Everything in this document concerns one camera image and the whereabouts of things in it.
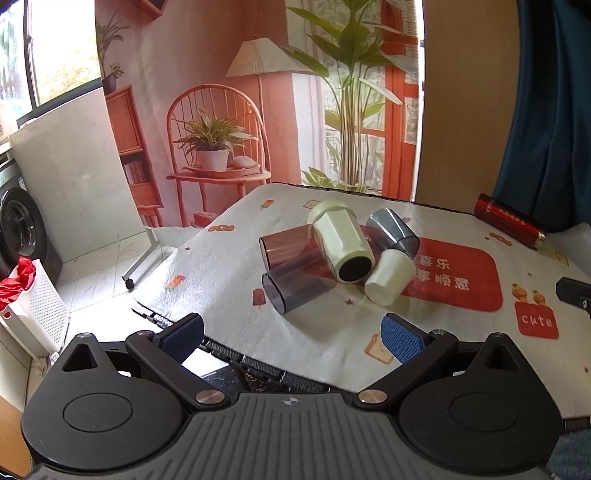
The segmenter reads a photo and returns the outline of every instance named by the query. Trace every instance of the red cloth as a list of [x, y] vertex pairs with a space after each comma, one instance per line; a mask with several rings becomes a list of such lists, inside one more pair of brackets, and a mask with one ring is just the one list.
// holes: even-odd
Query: red cloth
[[35, 280], [36, 270], [30, 259], [25, 257], [18, 259], [17, 276], [5, 278], [0, 282], [0, 311], [4, 310], [6, 305], [15, 301], [20, 292], [31, 288]]

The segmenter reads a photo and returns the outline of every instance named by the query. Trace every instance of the blue gripper pad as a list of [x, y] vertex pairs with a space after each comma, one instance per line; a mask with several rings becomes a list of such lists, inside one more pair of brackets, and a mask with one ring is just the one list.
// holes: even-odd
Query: blue gripper pad
[[201, 315], [192, 313], [154, 335], [154, 343], [164, 353], [182, 364], [203, 342]]
[[428, 339], [428, 334], [395, 313], [388, 313], [382, 319], [381, 335], [384, 346], [402, 364], [420, 354]]

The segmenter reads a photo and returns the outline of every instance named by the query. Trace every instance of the floor lamp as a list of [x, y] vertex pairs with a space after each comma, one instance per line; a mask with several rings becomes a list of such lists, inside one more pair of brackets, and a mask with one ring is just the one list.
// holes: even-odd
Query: floor lamp
[[[262, 99], [261, 75], [275, 72], [302, 72], [306, 68], [287, 56], [269, 38], [256, 38], [242, 44], [232, 62], [226, 77], [245, 77], [256, 75], [258, 79], [259, 106], [265, 122], [265, 108]], [[271, 161], [267, 158], [265, 168], [271, 171]]]

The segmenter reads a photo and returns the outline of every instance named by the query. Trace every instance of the crosshair logo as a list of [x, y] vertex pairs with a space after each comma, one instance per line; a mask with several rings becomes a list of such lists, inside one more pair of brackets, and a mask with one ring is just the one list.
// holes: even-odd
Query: crosshair logo
[[289, 407], [292, 407], [293, 405], [296, 405], [299, 402], [299, 400], [297, 398], [294, 397], [287, 397], [283, 399], [283, 403], [285, 405], [288, 405]]

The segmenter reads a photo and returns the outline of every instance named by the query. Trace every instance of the tray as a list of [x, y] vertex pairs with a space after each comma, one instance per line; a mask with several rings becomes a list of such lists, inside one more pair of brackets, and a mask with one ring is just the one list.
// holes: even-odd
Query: tray
[[183, 170], [188, 170], [191, 173], [197, 174], [200, 177], [208, 179], [232, 179], [235, 177], [246, 177], [247, 175], [256, 175], [261, 172], [261, 167], [256, 166], [252, 168], [234, 168], [228, 167], [226, 171], [203, 170], [201, 167], [183, 167]]

